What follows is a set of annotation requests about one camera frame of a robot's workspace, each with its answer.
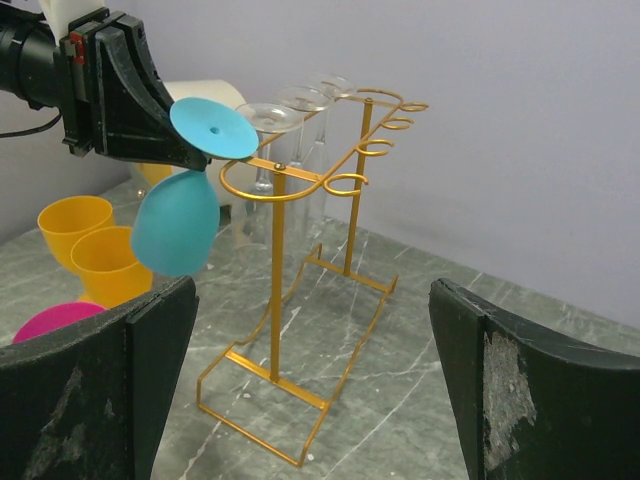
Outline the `white orange bread box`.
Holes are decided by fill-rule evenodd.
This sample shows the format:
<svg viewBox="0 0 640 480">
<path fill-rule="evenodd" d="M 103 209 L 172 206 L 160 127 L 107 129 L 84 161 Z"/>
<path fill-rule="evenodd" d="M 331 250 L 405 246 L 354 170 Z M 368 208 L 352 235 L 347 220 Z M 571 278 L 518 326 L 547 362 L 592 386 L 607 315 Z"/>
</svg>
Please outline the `white orange bread box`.
<svg viewBox="0 0 640 480">
<path fill-rule="evenodd" d="M 236 164 L 226 174 L 227 181 L 242 191 L 254 186 L 257 169 L 246 164 L 241 156 L 266 138 L 249 123 L 255 110 L 240 113 L 239 107 L 246 100 L 236 87 L 224 80 L 168 81 L 164 86 L 178 103 L 170 114 L 171 123 L 189 146 L 212 157 L 205 170 L 207 178 L 219 203 L 232 204 L 236 196 L 220 184 L 219 171 L 234 160 Z"/>
</svg>

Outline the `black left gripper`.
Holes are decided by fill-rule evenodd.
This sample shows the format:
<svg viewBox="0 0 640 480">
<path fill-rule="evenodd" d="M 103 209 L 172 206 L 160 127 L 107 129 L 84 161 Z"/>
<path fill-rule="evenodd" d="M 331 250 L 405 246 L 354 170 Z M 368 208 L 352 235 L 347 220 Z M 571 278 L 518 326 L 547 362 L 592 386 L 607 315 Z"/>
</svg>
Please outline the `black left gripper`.
<svg viewBox="0 0 640 480">
<path fill-rule="evenodd" d="M 58 111 L 41 126 L 1 137 L 34 135 L 61 122 L 63 143 L 76 156 L 93 150 L 122 161 L 203 171 L 209 160 L 171 124 L 174 100 L 152 60 L 143 22 L 115 13 L 95 33 L 107 12 L 98 9 L 72 22 L 74 29 L 57 40 L 42 13 L 1 11 L 1 90 L 32 110 Z"/>
</svg>

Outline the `orange plastic goblet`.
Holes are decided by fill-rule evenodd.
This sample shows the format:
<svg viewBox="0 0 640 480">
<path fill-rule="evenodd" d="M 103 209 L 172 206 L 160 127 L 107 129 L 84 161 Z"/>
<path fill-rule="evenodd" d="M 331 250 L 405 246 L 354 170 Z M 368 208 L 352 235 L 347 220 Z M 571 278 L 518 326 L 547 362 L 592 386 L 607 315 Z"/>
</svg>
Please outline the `orange plastic goblet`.
<svg viewBox="0 0 640 480">
<path fill-rule="evenodd" d="M 70 258 L 85 293 L 112 308 L 148 292 L 153 273 L 135 256 L 130 240 L 132 228 L 109 226 L 80 238 Z"/>
<path fill-rule="evenodd" d="M 71 250 L 88 233 L 115 224 L 112 204 L 98 196 L 66 197 L 45 207 L 37 225 L 55 260 L 66 270 L 76 273 Z"/>
</svg>

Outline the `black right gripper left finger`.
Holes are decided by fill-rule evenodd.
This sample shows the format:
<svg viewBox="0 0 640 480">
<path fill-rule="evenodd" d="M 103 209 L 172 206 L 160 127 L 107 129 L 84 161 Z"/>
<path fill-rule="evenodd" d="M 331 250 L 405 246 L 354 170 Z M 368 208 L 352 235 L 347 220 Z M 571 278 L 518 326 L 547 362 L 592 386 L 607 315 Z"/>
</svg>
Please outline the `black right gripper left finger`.
<svg viewBox="0 0 640 480">
<path fill-rule="evenodd" d="M 185 276 L 2 347 L 2 478 L 150 478 L 198 305 Z"/>
</svg>

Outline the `pink plastic goblet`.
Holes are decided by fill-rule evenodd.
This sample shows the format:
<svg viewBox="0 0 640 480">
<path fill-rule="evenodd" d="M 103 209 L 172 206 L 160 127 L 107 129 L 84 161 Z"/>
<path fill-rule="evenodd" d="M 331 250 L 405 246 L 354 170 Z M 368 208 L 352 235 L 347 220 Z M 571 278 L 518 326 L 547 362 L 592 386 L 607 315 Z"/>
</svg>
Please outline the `pink plastic goblet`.
<svg viewBox="0 0 640 480">
<path fill-rule="evenodd" d="M 14 335 L 12 343 L 18 344 L 47 334 L 105 310 L 101 305 L 86 301 L 67 302 L 49 307 L 25 322 Z"/>
</svg>

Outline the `teal plastic goblet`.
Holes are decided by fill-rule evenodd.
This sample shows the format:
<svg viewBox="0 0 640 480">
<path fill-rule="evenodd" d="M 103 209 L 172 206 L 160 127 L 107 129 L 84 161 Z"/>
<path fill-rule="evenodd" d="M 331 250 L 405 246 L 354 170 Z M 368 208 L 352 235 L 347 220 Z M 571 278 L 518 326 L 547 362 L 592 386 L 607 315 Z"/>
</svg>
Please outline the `teal plastic goblet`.
<svg viewBox="0 0 640 480">
<path fill-rule="evenodd" d="M 241 159 L 257 148 L 251 146 Z M 219 201 L 205 171 L 185 170 L 147 193 L 134 222 L 131 248 L 155 273 L 192 275 L 206 264 L 219 222 Z"/>
</svg>

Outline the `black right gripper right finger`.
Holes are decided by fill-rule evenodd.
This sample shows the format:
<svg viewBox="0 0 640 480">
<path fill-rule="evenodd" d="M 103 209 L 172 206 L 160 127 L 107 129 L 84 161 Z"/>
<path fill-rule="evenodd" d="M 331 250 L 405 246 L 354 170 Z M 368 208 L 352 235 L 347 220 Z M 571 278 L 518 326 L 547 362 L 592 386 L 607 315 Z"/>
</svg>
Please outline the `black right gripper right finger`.
<svg viewBox="0 0 640 480">
<path fill-rule="evenodd" d="M 432 283 L 429 315 L 469 478 L 638 478 L 638 357 L 448 279 Z"/>
</svg>

